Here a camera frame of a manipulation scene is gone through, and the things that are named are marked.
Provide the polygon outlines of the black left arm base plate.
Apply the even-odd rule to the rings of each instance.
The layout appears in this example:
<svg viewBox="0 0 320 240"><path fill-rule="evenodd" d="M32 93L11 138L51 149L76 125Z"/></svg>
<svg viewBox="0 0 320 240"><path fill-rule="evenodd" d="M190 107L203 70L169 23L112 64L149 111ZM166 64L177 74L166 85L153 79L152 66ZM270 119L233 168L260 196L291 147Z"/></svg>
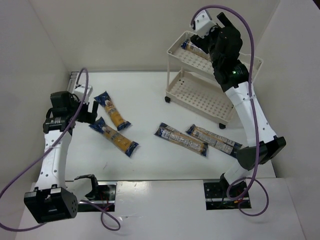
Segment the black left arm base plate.
<svg viewBox="0 0 320 240"><path fill-rule="evenodd" d="M109 205L106 209L107 212L114 212L115 211L115 201L116 201L116 192L117 192L117 182L116 181L98 181L98 193L89 201L94 205L105 208ZM95 207L85 203L80 202L78 205L78 212L86 213L86 212L98 212L99 210Z"/></svg>

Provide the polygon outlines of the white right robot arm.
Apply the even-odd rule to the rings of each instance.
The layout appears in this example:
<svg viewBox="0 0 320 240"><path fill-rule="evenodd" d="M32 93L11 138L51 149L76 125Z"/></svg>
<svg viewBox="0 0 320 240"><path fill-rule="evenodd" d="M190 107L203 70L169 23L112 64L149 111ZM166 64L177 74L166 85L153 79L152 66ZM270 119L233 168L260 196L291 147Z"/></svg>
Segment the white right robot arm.
<svg viewBox="0 0 320 240"><path fill-rule="evenodd" d="M263 113L252 84L253 68L239 60L240 32L224 13L217 18L223 26L215 24L206 10L200 11L192 20L191 42L209 55L215 80L231 100L246 134L248 146L237 151L236 163L221 177L231 184L275 157L286 140L277 136Z"/></svg>

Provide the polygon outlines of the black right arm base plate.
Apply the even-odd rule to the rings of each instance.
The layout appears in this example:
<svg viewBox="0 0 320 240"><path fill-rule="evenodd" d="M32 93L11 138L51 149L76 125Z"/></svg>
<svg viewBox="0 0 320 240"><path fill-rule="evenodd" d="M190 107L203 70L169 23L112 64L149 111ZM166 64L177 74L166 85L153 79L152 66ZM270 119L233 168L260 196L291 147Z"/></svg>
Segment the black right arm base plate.
<svg viewBox="0 0 320 240"><path fill-rule="evenodd" d="M239 204L244 209L252 208L248 193L238 200L231 200L226 194L227 187L223 186L218 179L204 180L203 188L207 211L233 210L237 209Z"/></svg>

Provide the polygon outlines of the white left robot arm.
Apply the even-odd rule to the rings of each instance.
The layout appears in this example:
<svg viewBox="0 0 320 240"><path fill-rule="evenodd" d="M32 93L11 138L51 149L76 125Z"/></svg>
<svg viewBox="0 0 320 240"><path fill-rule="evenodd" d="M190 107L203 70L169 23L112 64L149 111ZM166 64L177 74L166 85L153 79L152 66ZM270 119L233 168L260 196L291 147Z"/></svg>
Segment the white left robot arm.
<svg viewBox="0 0 320 240"><path fill-rule="evenodd" d="M66 186L66 162L76 121L92 124L97 118L98 103L89 112L92 90L59 91L50 95L52 107L47 111L43 132L45 150L40 174L32 191L24 194L24 204L39 224L75 218L79 201L98 194L98 181L94 174L77 176Z"/></svg>

